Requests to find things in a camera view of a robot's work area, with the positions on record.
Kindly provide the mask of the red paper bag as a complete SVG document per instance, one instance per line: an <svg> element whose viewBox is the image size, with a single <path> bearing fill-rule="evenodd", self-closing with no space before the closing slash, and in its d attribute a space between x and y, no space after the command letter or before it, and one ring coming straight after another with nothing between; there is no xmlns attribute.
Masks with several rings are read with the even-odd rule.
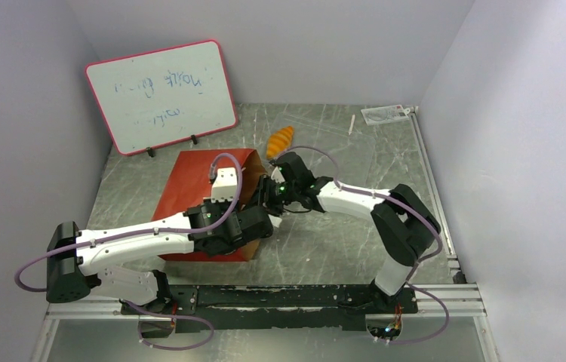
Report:
<svg viewBox="0 0 566 362"><path fill-rule="evenodd" d="M243 183L239 205L245 205L256 190L260 176L266 174L265 167L256 149L200 149L182 151L165 184L156 206L152 221L164 219L188 208L198 206L211 193L208 178L211 163L220 153L233 155L241 165ZM260 245L260 239L249 242L237 251L219 256L208 256L204 252L173 253L159 255L165 261L184 262L247 262Z"/></svg>

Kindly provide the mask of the white handled metal tongs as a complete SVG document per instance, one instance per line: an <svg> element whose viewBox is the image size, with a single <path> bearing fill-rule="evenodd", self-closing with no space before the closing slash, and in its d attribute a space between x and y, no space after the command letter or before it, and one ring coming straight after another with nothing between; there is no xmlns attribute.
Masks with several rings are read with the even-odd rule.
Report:
<svg viewBox="0 0 566 362"><path fill-rule="evenodd" d="M282 218L279 216L273 216L273 215L269 215L269 220L272 223L272 226L275 229L278 229L281 226L282 223Z"/></svg>

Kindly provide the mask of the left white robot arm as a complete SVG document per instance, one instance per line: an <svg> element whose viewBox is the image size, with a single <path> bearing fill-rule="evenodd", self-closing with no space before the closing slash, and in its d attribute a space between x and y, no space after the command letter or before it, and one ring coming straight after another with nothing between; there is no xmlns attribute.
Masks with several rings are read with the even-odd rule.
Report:
<svg viewBox="0 0 566 362"><path fill-rule="evenodd" d="M133 271L123 263L148 256L203 252L231 254L272 236L277 216L262 206L242 210L229 202L205 201L154 222L110 230L78 230L73 222L57 227L48 249L46 300L74 302L91 294L144 305L152 313L169 309L173 299L165 273Z"/></svg>

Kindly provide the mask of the small striped orange croissant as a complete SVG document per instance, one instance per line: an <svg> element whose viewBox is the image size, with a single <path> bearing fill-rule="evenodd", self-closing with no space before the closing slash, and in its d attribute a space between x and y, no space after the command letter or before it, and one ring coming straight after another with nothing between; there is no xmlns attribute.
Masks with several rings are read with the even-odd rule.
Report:
<svg viewBox="0 0 566 362"><path fill-rule="evenodd" d="M291 146L294 138L294 127L283 127L270 135L266 144L266 159L272 160Z"/></svg>

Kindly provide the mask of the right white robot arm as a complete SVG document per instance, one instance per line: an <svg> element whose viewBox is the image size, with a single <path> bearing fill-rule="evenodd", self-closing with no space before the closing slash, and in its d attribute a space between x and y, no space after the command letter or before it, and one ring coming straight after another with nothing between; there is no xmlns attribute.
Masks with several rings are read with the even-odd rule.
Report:
<svg viewBox="0 0 566 362"><path fill-rule="evenodd" d="M287 151L273 160L275 172L261 176L250 199L273 216L298 203L304 210L340 213L372 222L387 257L373 279L372 306L388 312L398 304L399 292L418 265L432 258L427 250L443 247L441 226L415 191L398 184L393 189L351 186L332 176L315 176L303 159Z"/></svg>

